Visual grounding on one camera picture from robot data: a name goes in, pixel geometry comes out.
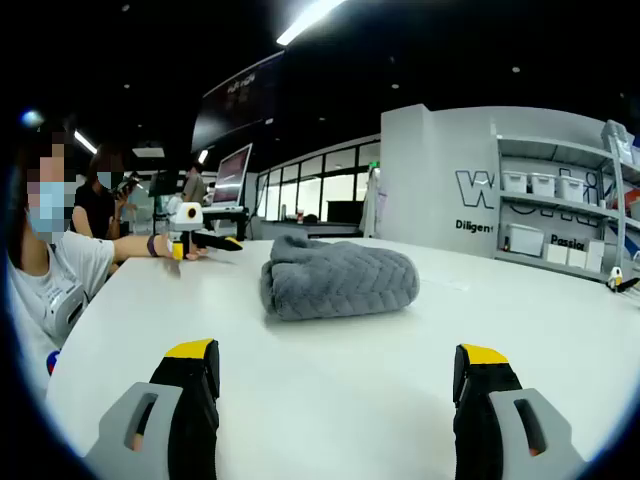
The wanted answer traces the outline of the person's left hand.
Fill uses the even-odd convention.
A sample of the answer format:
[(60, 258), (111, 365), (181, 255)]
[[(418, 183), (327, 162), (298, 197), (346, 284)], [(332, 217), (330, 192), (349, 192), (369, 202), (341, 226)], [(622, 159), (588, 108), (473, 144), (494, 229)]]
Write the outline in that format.
[(154, 238), (154, 251), (159, 257), (165, 257), (172, 260), (197, 260), (209, 253), (204, 247), (197, 247), (191, 241), (186, 243), (172, 242), (167, 234), (156, 235)]

